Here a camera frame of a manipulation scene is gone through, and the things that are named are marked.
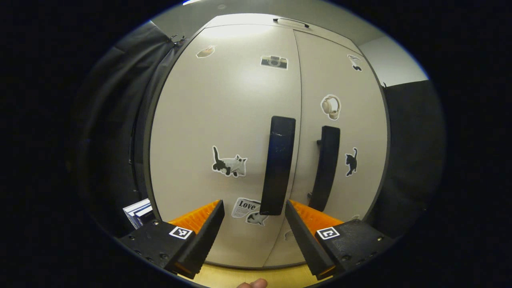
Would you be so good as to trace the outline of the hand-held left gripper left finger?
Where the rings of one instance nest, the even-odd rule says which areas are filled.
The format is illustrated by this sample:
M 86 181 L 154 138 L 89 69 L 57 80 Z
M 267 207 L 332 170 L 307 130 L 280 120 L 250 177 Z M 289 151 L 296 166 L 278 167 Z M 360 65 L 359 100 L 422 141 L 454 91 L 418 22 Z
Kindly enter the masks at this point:
M 120 238 L 129 250 L 189 279 L 199 274 L 225 217 L 218 199 L 172 221 L 151 220 Z

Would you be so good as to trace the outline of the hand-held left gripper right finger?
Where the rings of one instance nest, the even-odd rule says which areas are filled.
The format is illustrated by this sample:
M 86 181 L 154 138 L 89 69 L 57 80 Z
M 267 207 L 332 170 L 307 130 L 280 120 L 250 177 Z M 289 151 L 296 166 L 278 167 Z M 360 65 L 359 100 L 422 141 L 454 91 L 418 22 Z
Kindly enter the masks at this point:
M 317 280 L 351 273 L 396 242 L 364 221 L 343 222 L 294 200 L 286 202 L 285 217 Z

